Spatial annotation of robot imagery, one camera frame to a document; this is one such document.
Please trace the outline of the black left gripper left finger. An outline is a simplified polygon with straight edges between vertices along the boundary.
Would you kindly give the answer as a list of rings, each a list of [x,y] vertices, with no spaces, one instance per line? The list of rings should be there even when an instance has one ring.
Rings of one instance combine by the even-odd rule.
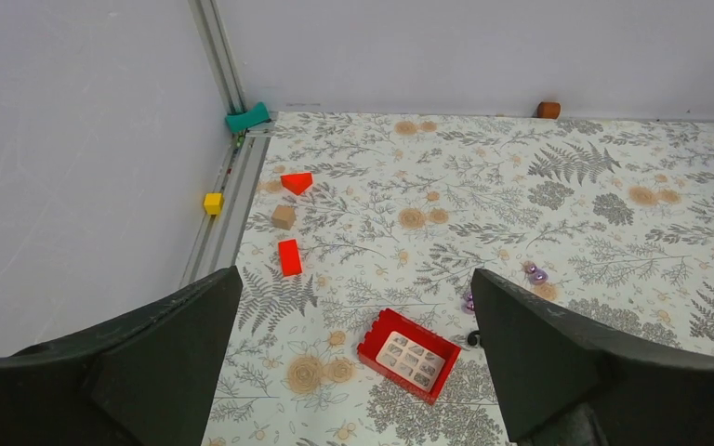
[[[200,444],[242,291],[219,269],[0,357],[0,445]]]

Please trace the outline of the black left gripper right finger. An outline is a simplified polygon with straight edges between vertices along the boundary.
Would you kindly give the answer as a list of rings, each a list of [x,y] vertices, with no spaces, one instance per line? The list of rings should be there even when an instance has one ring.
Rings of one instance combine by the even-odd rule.
[[[487,269],[471,292],[511,442],[714,445],[714,356],[616,330]]]

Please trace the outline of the black earbud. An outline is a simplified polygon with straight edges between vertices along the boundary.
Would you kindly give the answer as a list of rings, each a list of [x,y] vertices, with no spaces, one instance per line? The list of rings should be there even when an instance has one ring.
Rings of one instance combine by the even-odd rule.
[[[472,331],[467,335],[467,343],[471,347],[480,347],[482,345],[481,335],[479,331]]]

